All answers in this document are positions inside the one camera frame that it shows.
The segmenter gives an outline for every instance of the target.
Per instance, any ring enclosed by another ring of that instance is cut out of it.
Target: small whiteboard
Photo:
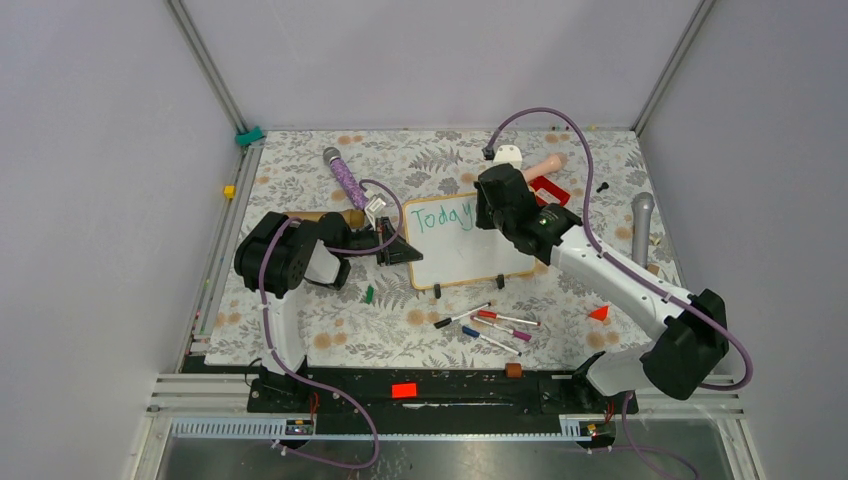
[[[488,280],[533,271],[536,258],[525,255],[498,230],[481,230],[477,194],[412,200],[403,206],[406,241],[424,254],[409,264],[418,290]]]

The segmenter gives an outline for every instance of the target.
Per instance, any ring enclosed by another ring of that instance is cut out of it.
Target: gray wall
[[[185,3],[248,122],[361,129],[629,127],[698,0]]]
[[[0,477],[118,478],[232,135],[163,2],[0,2]]]
[[[838,0],[718,2],[643,137],[689,286],[754,356],[769,479],[848,470],[846,25]]]

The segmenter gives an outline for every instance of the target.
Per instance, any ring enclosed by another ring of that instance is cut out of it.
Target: teal clamp
[[[246,146],[250,145],[251,143],[259,140],[260,138],[262,138],[264,136],[265,136],[265,134],[262,133],[261,128],[253,127],[253,130],[251,130],[247,133],[242,133],[241,135],[236,135],[236,143],[238,144],[239,147],[246,147]]]

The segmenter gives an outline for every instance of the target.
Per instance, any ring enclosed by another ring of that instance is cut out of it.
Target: purple microphone
[[[368,204],[368,199],[365,198],[365,193],[362,188],[347,168],[347,164],[342,160],[342,154],[336,147],[327,147],[324,149],[324,161],[330,166],[336,180],[342,184],[342,188],[347,194],[347,198],[353,203],[353,206],[358,210],[365,210],[365,205]]]

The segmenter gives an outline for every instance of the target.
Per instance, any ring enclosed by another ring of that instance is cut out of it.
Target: yellow whiteboard border
[[[403,219],[403,237],[406,238],[406,239],[409,238],[409,222],[407,221],[407,218],[406,218],[406,207],[407,207],[407,205],[412,205],[414,203],[430,203],[430,202],[435,202],[435,201],[438,201],[438,200],[447,200],[447,199],[450,199],[450,198],[457,198],[457,197],[470,197],[472,195],[476,196],[477,193],[476,192],[455,193],[453,195],[442,195],[442,196],[439,196],[439,197],[416,198],[415,200],[410,200],[410,201],[404,203],[403,207],[401,207],[401,214],[404,216],[404,219]],[[416,290],[421,290],[421,291],[432,290],[435,287],[435,284],[430,285],[430,286],[419,286],[418,284],[415,283],[415,270],[413,269],[414,266],[415,266],[415,262],[409,262],[409,281],[412,283],[412,288],[414,288]],[[504,276],[504,278],[520,277],[522,275],[530,275],[531,273],[533,273],[533,268],[531,268],[530,270],[527,270],[526,272],[505,273],[505,274],[503,274],[503,276]],[[455,285],[467,285],[469,283],[482,282],[484,280],[495,280],[496,278],[498,278],[497,275],[495,275],[493,277],[472,278],[470,280],[463,280],[461,282],[440,283],[439,286],[440,287],[453,287]]]

